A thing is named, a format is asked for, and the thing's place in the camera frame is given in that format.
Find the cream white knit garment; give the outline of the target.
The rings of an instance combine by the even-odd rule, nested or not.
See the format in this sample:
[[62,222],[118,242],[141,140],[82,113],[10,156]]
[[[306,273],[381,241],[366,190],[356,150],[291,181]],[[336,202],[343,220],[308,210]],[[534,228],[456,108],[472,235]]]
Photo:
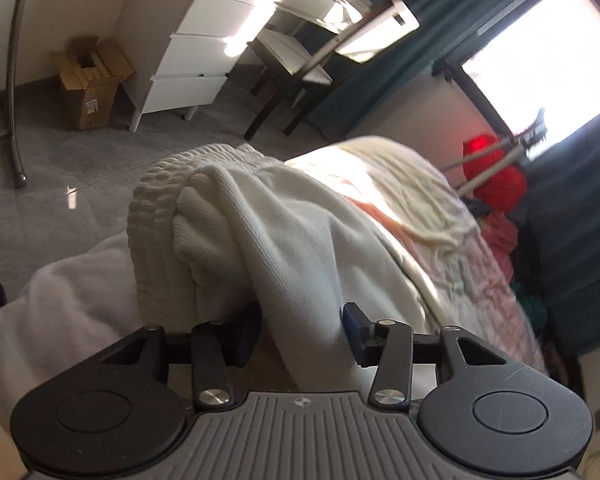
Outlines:
[[123,233],[44,266],[0,309],[0,419],[140,326],[185,332],[253,300],[266,344],[251,385],[366,391],[341,309],[424,330],[415,292],[427,280],[413,271],[384,228],[304,172],[246,147],[174,156],[140,180]]

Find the pink pastel bed blanket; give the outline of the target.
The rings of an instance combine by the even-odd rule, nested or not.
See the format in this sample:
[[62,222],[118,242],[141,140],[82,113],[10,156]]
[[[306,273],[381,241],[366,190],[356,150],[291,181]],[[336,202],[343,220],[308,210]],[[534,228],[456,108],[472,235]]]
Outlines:
[[531,323],[478,222],[428,160],[393,140],[362,136],[287,160],[357,206],[419,288],[435,326],[457,325],[539,372]]

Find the green garment on pile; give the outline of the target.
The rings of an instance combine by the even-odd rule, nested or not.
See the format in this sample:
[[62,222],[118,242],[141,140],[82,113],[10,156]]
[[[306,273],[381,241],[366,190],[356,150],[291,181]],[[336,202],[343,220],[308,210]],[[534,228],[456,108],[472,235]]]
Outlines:
[[543,298],[535,292],[529,292],[524,284],[513,280],[509,283],[510,288],[516,295],[518,304],[524,310],[531,324],[532,330],[539,333],[546,325],[548,319],[547,308]]

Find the pink garment on pile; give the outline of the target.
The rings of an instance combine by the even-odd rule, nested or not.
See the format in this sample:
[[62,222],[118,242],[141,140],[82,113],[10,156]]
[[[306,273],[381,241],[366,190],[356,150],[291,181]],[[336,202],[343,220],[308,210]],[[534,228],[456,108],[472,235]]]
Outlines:
[[510,282],[514,277],[512,252],[518,244],[517,227],[501,211],[481,217],[478,225],[506,281]]

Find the red garment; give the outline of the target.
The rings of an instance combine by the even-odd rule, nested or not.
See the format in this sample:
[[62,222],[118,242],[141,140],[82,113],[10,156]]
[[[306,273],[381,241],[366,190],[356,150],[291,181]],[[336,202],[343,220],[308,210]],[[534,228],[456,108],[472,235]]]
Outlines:
[[[463,143],[463,155],[468,156],[483,151],[498,138],[490,133],[481,133]],[[464,162],[463,174],[467,180],[471,180],[488,170],[505,156],[502,148],[477,159]],[[516,166],[509,165],[494,176],[490,177],[483,185],[478,186],[472,195],[482,200],[491,208],[501,211],[503,214],[512,212],[528,191],[528,183],[524,173]]]

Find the teal curtain far side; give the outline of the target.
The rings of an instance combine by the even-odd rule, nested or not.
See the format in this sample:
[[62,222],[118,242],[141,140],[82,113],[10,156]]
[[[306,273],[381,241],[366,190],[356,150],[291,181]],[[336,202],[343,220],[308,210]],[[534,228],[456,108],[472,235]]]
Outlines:
[[545,304],[572,356],[600,348],[600,117],[527,166],[516,213],[538,239]]

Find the black chair white seat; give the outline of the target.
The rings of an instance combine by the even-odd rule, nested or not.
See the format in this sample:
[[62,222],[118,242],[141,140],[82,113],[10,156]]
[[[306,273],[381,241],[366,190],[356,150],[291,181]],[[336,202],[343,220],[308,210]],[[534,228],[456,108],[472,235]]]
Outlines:
[[268,116],[289,93],[317,87],[322,89],[322,94],[325,94],[332,86],[332,78],[324,70],[323,63],[334,54],[350,58],[354,54],[375,54],[384,50],[384,47],[373,49],[365,47],[363,38],[373,35],[373,30],[385,23],[399,25],[396,16],[399,14],[400,6],[402,6],[400,0],[389,0],[374,6],[357,23],[333,36],[314,54],[306,50],[294,37],[271,29],[263,29],[249,44],[250,49],[264,65],[263,74],[251,92],[257,94],[270,79],[276,81],[277,89],[247,128],[244,139],[251,141],[256,136]]

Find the metal curved pole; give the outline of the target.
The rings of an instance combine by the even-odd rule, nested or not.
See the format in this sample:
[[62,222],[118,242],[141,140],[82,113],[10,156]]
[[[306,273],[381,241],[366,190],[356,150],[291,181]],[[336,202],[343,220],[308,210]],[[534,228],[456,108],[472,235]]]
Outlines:
[[16,126],[16,80],[18,49],[21,25],[27,0],[15,0],[7,49],[6,64],[6,96],[5,96],[5,126],[6,136],[9,140],[10,160],[12,161],[12,175],[15,188],[24,188],[27,185],[27,175],[24,171],[17,138]]

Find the white drawer dresser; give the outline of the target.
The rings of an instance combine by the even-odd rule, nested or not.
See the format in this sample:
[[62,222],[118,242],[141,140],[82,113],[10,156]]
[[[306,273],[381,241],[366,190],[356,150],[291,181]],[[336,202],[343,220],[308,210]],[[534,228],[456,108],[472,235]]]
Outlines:
[[130,131],[147,114],[214,101],[278,0],[125,0],[114,40],[134,67]]

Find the cardboard box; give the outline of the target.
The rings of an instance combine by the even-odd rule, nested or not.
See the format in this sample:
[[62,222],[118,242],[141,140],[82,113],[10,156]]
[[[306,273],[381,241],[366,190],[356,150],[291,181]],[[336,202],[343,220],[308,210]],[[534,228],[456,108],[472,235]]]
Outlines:
[[120,84],[134,74],[114,40],[73,38],[67,50],[52,53],[52,61],[74,128],[106,127]]

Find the white air purifier box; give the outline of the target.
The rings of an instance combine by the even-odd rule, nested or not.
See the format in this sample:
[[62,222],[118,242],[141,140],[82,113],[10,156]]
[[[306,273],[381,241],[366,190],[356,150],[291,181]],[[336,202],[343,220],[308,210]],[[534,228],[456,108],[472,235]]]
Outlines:
[[357,63],[365,63],[419,28],[419,21],[402,0],[390,0],[382,12],[344,40],[336,52]]

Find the white desk with drawer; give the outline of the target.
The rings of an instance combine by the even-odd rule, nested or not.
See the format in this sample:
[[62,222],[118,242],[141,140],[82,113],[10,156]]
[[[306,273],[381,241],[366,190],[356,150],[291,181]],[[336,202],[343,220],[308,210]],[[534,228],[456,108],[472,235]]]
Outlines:
[[268,0],[276,9],[320,26],[334,34],[362,20],[363,14],[347,0]]

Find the teal curtain near desk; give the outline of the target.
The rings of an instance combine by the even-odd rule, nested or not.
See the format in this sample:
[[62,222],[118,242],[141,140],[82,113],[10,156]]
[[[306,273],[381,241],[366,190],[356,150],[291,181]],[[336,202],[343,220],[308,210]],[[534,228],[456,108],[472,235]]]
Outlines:
[[418,29],[362,65],[340,56],[327,63],[335,88],[308,115],[308,123],[326,138],[337,139],[357,127],[404,84],[515,0],[402,1],[417,18]]

